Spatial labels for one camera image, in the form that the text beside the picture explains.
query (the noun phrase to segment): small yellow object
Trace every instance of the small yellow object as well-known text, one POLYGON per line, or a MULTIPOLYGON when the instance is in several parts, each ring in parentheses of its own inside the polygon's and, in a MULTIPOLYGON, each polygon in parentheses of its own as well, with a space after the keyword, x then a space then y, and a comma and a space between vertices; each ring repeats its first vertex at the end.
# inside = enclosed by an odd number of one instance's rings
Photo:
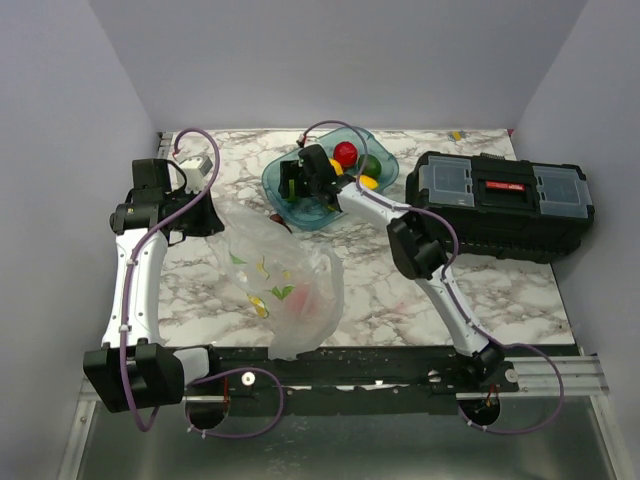
POLYGON ((331 164, 333 169, 336 171, 336 175, 340 176, 344 173, 344 170, 342 170, 342 165, 340 165, 337 160, 330 158, 329 163, 331 164))
POLYGON ((369 190, 375 190, 376 188, 378 188, 378 182, 376 182, 371 177, 367 177, 366 175, 360 175, 360 183, 367 187, 369 190))
POLYGON ((264 275, 265 280, 269 280, 269 278, 271 278, 269 272, 267 272, 264 268, 264 256, 262 257, 262 262, 256 264, 256 270, 264 275))
POLYGON ((262 299, 254 297, 252 295, 247 295, 247 297, 249 297, 249 301, 253 305, 253 308, 256 309, 256 313, 260 318, 267 318, 269 316, 269 310, 267 310, 267 307, 262 299))

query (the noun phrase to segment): teal plastic bowl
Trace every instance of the teal plastic bowl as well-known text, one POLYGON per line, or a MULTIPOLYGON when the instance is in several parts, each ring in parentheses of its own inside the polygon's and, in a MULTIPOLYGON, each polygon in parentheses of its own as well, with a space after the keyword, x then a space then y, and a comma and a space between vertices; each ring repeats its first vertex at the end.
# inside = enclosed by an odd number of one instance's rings
MULTIPOLYGON (((391 185, 398 178, 398 160, 391 155, 376 140, 373 134, 363 128, 358 128, 367 142, 369 154, 380 160, 382 171, 378 177, 378 188, 376 192, 382 193, 384 189, 391 185)), ((349 128, 339 128, 326 135, 318 138, 315 143, 320 144, 327 156, 333 158, 333 150, 340 142, 351 142, 358 149, 358 156, 362 155, 362 142, 358 136, 349 128)), ((295 225, 301 230, 313 231, 329 225, 331 222, 340 218, 344 213, 334 212, 322 205, 315 198, 300 198, 293 202, 284 200, 278 193, 278 185, 280 184, 280 162, 285 160, 297 160, 300 149, 292 150, 282 157, 274 160, 262 172, 262 186, 267 198, 276 212, 289 225, 295 225)), ((348 169, 345 173, 355 176, 357 169, 355 167, 348 169)))

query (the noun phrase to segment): red ball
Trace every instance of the red ball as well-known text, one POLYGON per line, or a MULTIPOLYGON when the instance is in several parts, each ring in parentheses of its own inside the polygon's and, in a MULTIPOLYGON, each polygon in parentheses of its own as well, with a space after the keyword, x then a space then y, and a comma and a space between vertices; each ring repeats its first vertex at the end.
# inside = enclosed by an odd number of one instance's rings
POLYGON ((315 315, 318 310, 318 302, 315 297, 309 298, 311 287, 307 284, 296 285, 293 291, 287 295, 283 303, 290 313, 300 317, 301 315, 315 315))
POLYGON ((340 142, 333 151, 333 158, 344 168, 351 168, 358 161, 358 149, 351 142, 340 142))

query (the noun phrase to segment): white wall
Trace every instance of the white wall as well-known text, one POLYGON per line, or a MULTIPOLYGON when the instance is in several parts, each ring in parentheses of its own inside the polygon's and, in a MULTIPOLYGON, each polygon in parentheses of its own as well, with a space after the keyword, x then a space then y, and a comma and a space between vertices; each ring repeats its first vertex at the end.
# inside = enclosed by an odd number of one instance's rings
POLYGON ((640 474, 640 3, 590 0, 514 134, 519 158, 585 170, 596 223, 554 264, 578 341, 597 352, 640 474))
POLYGON ((165 130, 513 127, 585 0, 90 0, 165 130))
POLYGON ((0 14, 0 478, 55 478, 108 320, 108 218, 157 136, 86 0, 0 14))

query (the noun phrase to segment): green lime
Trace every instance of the green lime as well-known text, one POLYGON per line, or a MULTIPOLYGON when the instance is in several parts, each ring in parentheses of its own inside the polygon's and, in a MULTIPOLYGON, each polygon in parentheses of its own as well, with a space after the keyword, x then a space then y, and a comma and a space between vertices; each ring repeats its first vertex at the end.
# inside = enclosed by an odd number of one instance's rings
MULTIPOLYGON (((364 155, 360 155, 360 158, 358 158, 358 170, 362 166, 362 162, 364 162, 364 155)), ((381 173, 382 164, 380 163, 380 160, 373 155, 369 155, 367 157, 367 165, 364 167, 364 172, 362 172, 362 174, 377 179, 381 173)))

